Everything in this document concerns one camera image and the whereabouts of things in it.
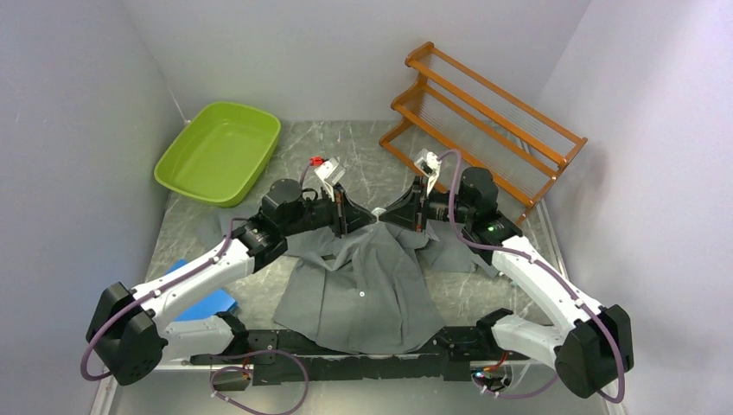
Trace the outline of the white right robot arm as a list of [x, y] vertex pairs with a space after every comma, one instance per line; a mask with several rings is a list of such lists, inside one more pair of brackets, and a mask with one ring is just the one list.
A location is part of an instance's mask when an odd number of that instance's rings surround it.
[[465, 169], [447, 192], [430, 189], [427, 177], [416, 176], [410, 189], [375, 213], [416, 232], [431, 220], [448, 223], [460, 242], [517, 284], [550, 320], [542, 325], [508, 309], [493, 311], [476, 323], [479, 354], [494, 359], [515, 352], [552, 368], [579, 398], [598, 394], [614, 404], [623, 401], [626, 374], [634, 366], [629, 314], [584, 294], [546, 262], [500, 211], [487, 169]]

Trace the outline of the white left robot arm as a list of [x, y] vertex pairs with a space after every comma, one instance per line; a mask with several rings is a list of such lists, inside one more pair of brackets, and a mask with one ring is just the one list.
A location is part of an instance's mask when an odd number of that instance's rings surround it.
[[148, 375], [159, 363], [198, 355], [224, 362], [240, 361], [249, 352], [245, 325], [228, 311], [198, 320], [180, 315], [212, 292], [248, 277], [284, 255], [288, 237], [327, 228], [346, 236], [376, 221], [365, 208], [351, 202], [341, 185], [304, 197], [299, 182], [274, 182], [258, 211], [233, 218], [223, 239], [209, 252], [183, 267], [145, 284], [127, 288], [115, 283], [103, 290], [80, 363], [85, 380], [102, 380], [87, 365], [97, 355], [122, 386]]

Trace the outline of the grey button-up shirt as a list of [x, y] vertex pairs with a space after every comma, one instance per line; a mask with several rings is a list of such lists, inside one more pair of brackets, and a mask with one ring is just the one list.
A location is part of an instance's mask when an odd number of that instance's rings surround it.
[[379, 221], [343, 238], [321, 228], [287, 244], [295, 264], [272, 321], [349, 354], [410, 353], [444, 327], [422, 265], [498, 274], [436, 220], [422, 232]]

